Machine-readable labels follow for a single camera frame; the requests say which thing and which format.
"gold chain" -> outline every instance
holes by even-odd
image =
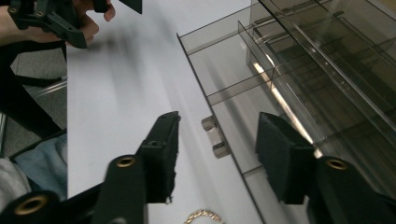
[[[221,217],[219,215],[217,215],[216,213],[209,211],[209,210],[198,210],[194,213],[191,213],[191,215],[189,215],[189,217],[187,218],[187,220],[184,222],[184,224],[190,224],[192,223],[192,221],[198,217],[210,217],[213,220],[225,224],[225,222],[223,222],[221,220]]]

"floor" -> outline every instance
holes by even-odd
[[[12,69],[16,74],[25,77],[66,77],[66,63],[60,49],[20,54],[12,64]],[[66,96],[67,88],[62,88],[35,98],[61,128],[65,128],[67,124]],[[26,131],[13,119],[7,118],[2,145],[4,156],[10,156],[38,140],[39,137],[34,133]]]

